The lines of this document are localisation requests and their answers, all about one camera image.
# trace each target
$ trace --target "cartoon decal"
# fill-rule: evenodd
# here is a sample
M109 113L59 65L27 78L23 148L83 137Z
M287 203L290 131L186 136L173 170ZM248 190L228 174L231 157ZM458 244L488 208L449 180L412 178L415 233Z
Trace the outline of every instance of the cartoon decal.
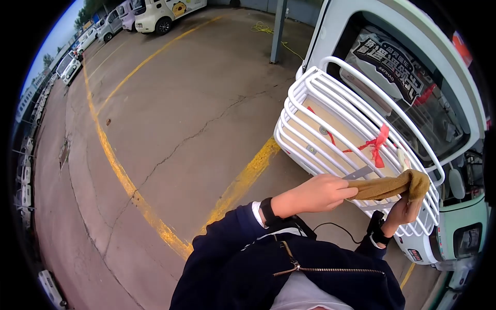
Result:
M174 6L172 7L172 13L174 14L175 17L183 15L185 11L186 11L186 4L182 3L181 1L175 3Z

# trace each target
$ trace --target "car wheel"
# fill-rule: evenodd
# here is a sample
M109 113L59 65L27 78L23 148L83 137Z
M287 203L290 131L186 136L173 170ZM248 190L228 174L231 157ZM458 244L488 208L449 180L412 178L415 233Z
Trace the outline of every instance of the car wheel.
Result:
M172 20L169 17L159 19L155 25L155 33L162 36L171 30L171 26Z
M109 32L103 37L103 41L107 43L108 41L110 41L111 38L112 38L112 33Z

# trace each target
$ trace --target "zipper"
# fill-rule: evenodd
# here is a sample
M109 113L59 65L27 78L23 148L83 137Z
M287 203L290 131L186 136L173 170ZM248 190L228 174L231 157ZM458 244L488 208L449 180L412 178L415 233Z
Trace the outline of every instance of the zipper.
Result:
M273 273L272 275L274 277L290 273L293 271L324 271L324 272L369 272L369 273L378 273L385 275L383 271L379 270L373 270L373 269L357 269L357 268L304 268L301 267L300 263L293 257L293 254L291 253L291 250L289 249L289 246L286 241L281 241L281 245L279 246L280 248L285 248L286 252L288 253L291 263L294 265L293 268L285 271L279 271L276 273Z

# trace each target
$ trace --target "black sticker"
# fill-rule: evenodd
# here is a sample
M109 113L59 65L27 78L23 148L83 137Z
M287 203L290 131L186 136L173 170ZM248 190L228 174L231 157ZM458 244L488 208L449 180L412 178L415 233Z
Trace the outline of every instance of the black sticker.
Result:
M416 76L414 65L408 57L389 42L377 42L370 36L359 41L353 54L359 59L375 66L390 83L394 83L401 92L403 99L410 105L420 96L424 84Z
M408 253L413 257L414 261L421 261L422 257L420 256L419 252L416 249L409 248Z

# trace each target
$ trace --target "cloth rag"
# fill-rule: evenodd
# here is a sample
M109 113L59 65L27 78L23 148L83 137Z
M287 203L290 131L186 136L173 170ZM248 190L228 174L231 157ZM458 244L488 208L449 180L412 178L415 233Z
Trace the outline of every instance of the cloth rag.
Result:
M351 180L348 187L357 187L358 194L350 199L382 200L400 194L408 201L423 199L429 190L429 176L418 170L408 169L395 178Z

